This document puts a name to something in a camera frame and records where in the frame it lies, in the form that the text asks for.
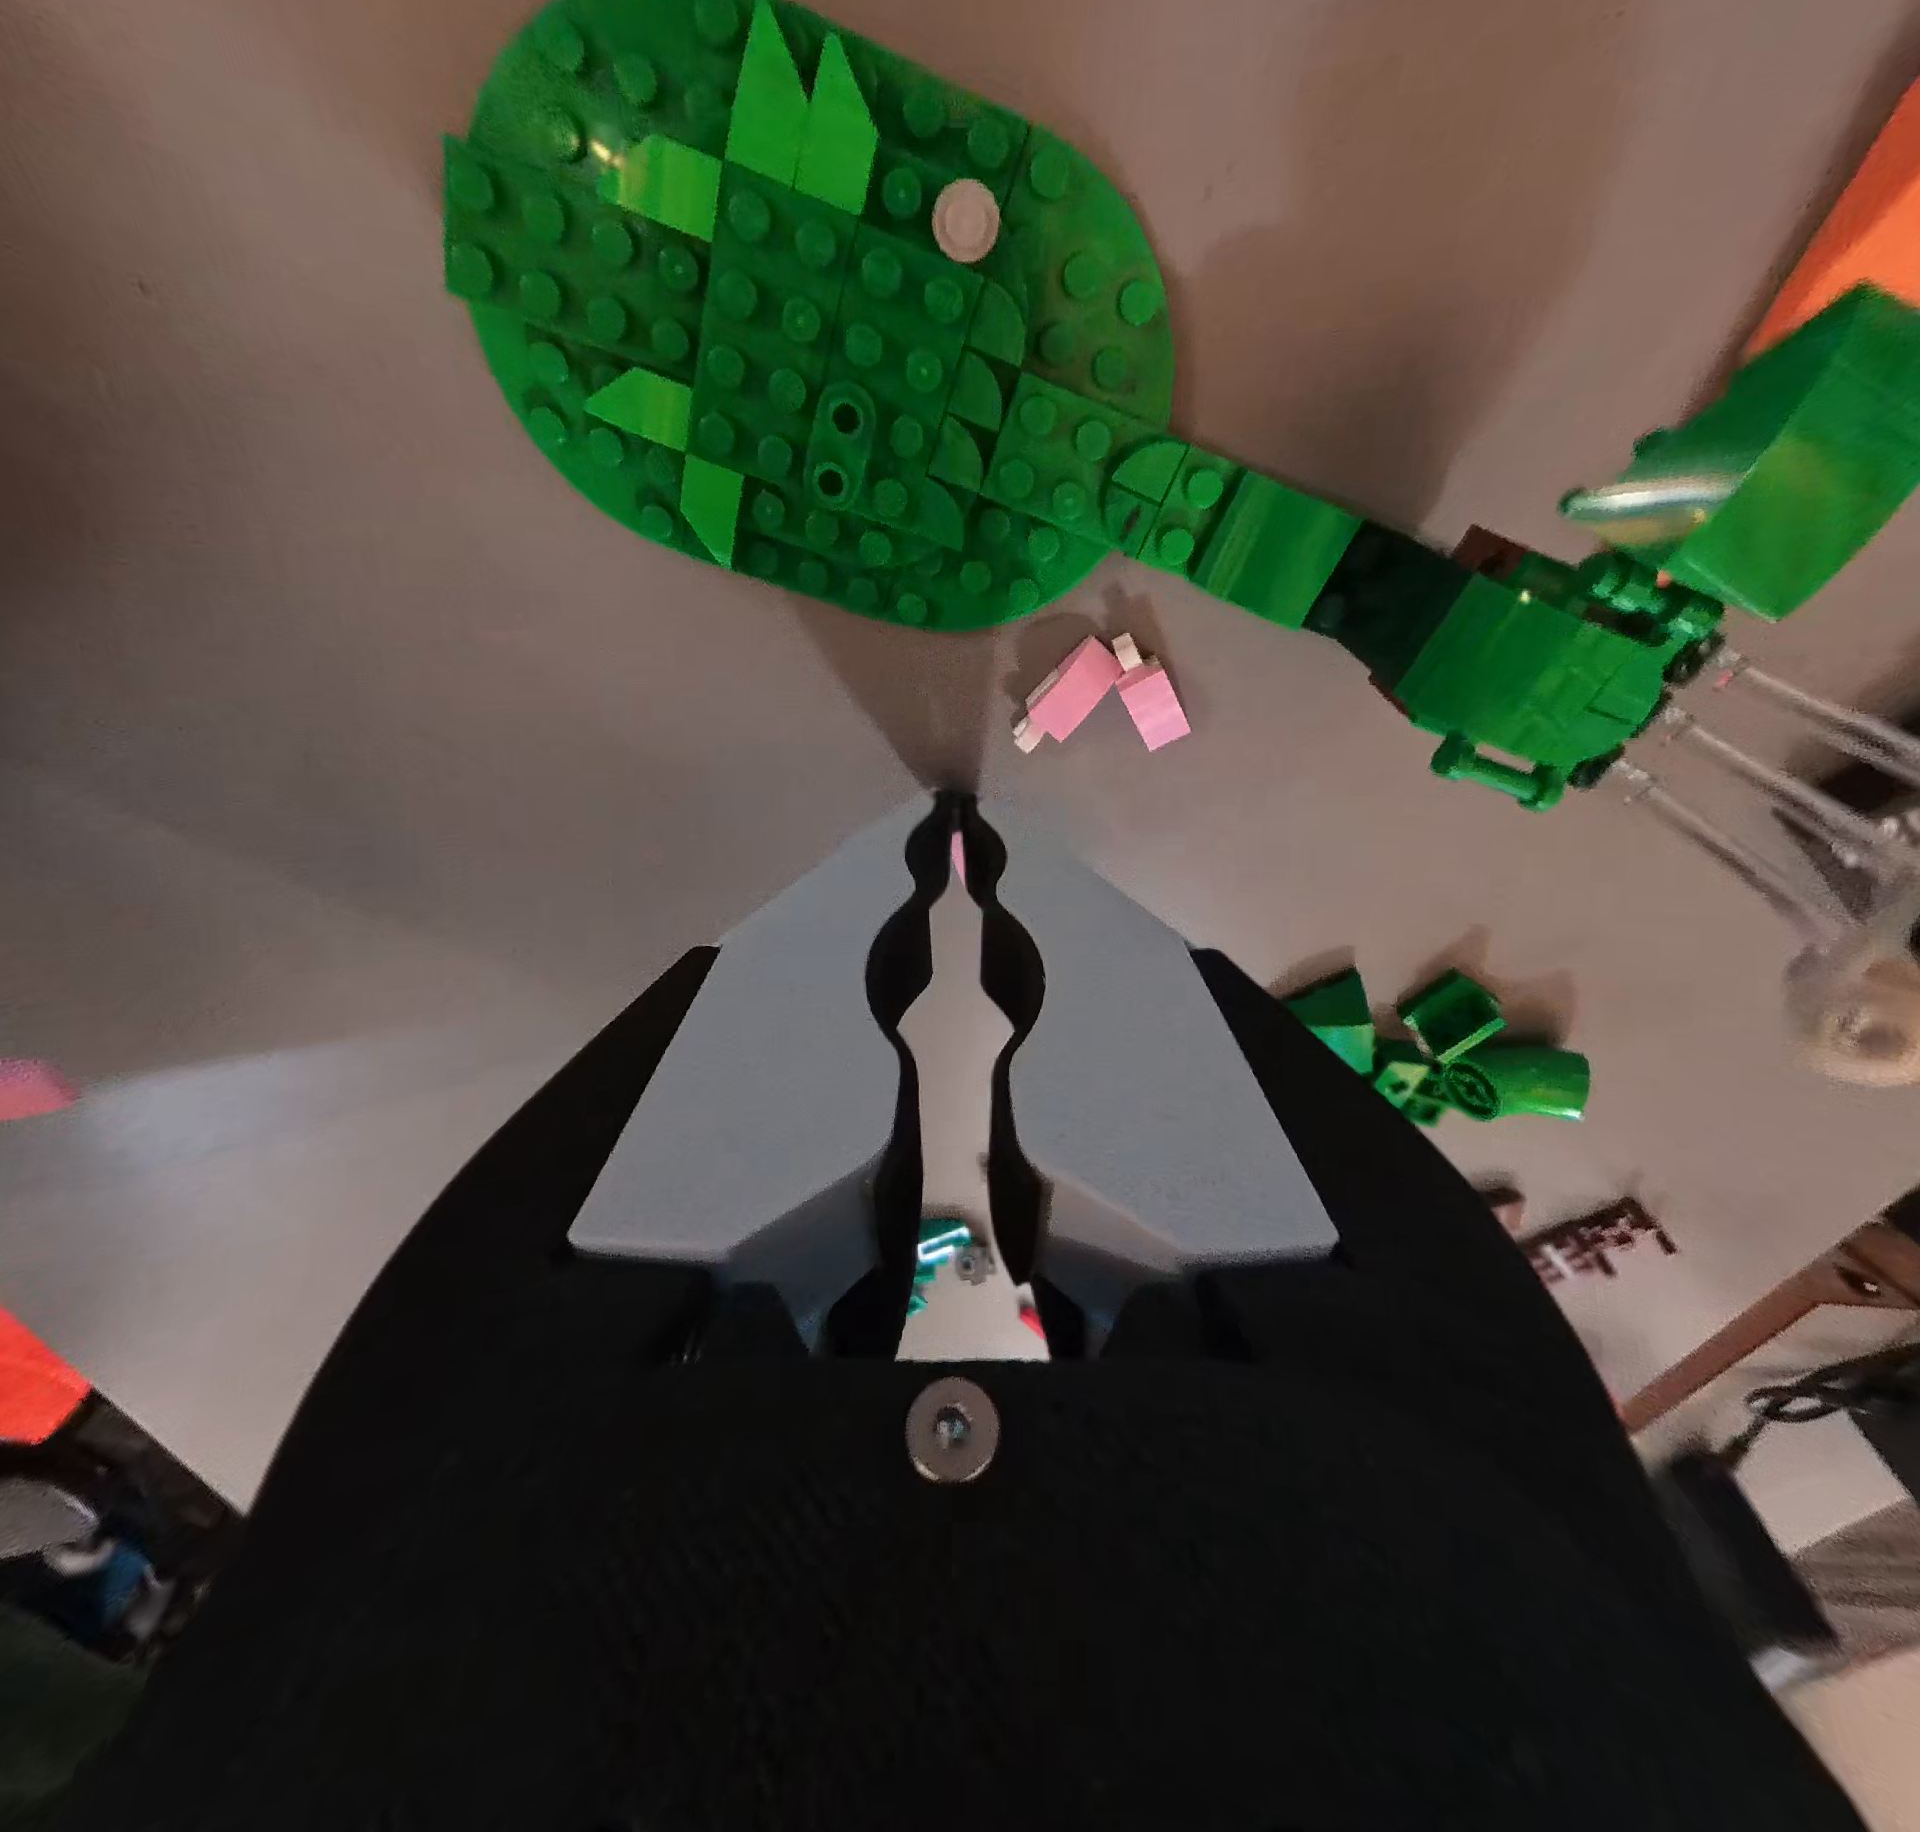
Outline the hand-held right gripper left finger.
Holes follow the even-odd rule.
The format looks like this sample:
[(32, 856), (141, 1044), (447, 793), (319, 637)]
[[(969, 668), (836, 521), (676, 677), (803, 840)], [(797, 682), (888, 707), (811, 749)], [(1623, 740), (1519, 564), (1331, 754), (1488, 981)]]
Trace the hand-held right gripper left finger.
[(592, 1260), (767, 1285), (825, 1315), (882, 1266), (878, 1180), (919, 1161), (900, 1020), (958, 801), (907, 801), (724, 932), (568, 1229)]

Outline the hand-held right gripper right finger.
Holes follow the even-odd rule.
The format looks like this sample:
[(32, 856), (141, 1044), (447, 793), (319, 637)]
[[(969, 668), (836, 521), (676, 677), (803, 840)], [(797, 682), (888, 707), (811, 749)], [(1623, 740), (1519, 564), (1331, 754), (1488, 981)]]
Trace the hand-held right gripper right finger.
[(983, 1171), (1043, 1338), (1144, 1290), (1323, 1264), (1335, 1224), (1193, 945), (1048, 835), (955, 803), (977, 983), (1006, 1022)]

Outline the pile of bright green lego pieces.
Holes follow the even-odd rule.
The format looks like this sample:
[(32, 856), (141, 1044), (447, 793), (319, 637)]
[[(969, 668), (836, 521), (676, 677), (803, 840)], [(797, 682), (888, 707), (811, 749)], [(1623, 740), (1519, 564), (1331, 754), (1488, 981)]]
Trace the pile of bright green lego pieces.
[(1401, 998), (1397, 1034), (1382, 1027), (1356, 967), (1299, 985), (1282, 1003), (1410, 1124), (1432, 1127), (1447, 1114), (1476, 1124), (1578, 1121), (1587, 1110), (1587, 1057), (1509, 1038), (1500, 998), (1462, 969), (1444, 969)]

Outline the light pink lego petal piece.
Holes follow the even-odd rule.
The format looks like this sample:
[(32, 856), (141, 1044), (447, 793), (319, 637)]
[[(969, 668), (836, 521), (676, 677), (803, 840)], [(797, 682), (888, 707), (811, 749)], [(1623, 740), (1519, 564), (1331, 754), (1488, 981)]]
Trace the light pink lego petal piece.
[(1011, 740), (1029, 755), (1041, 744), (1062, 744), (1117, 687), (1122, 659), (1099, 636), (1081, 637), (1021, 700)]
[(1189, 735), (1188, 709), (1163, 662), (1131, 633), (1109, 644), (1115, 662), (1114, 691), (1147, 754)]

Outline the pile of brown lego pieces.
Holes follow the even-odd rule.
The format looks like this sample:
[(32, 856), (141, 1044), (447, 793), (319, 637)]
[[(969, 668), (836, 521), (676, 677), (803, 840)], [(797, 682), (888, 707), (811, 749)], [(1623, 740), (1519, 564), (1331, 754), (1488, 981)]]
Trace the pile of brown lego pieces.
[(1645, 1261), (1649, 1253), (1660, 1258), (1678, 1253), (1668, 1228), (1636, 1194), (1536, 1228), (1515, 1243), (1536, 1277), (1549, 1290), (1578, 1279), (1613, 1279), (1627, 1260)]

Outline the transparent lego stand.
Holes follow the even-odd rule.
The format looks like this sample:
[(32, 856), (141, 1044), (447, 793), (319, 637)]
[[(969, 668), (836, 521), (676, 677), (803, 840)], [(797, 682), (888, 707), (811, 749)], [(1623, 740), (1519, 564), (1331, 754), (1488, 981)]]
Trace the transparent lego stand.
[[(1754, 755), (1704, 720), (1704, 691), (1759, 698), (1899, 797), (1862, 809)], [(1781, 1013), (1796, 1062), (1867, 1089), (1918, 1081), (1915, 751), (1914, 730), (1806, 691), (1731, 649), (1702, 670), (1695, 687), (1668, 691), (1642, 751), (1619, 754), (1601, 775), (1626, 809), (1681, 840), (1781, 921), (1791, 940)], [(1686, 801), (1663, 775), (1665, 759), (1681, 755), (1749, 793), (1797, 861), (1767, 856)]]

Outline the green lego base with stem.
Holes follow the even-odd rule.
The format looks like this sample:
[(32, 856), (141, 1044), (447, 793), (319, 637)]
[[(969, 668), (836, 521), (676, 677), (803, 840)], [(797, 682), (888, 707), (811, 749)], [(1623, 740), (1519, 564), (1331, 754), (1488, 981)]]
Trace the green lego base with stem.
[(1432, 769), (1548, 809), (1915, 489), (1915, 308), (1854, 283), (1562, 501), (1570, 564), (1172, 427), (1160, 263), (1079, 147), (789, 0), (551, 0), (444, 139), (444, 285), (613, 524), (972, 633), (1111, 556), (1341, 647)]

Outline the orange lego piece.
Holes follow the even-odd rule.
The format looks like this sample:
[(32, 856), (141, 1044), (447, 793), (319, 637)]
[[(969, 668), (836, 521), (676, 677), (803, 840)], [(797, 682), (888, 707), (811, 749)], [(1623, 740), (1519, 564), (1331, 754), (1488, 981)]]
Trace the orange lego piece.
[(1885, 116), (1739, 358), (1759, 355), (1862, 283), (1918, 305), (1918, 81)]

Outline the orange red object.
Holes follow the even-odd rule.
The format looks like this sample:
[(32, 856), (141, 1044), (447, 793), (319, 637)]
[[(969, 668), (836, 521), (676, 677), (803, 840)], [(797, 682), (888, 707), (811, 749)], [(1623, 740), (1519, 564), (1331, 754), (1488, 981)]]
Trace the orange red object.
[(92, 1395), (92, 1383), (18, 1318), (2, 1311), (4, 1444), (40, 1446), (56, 1435)]

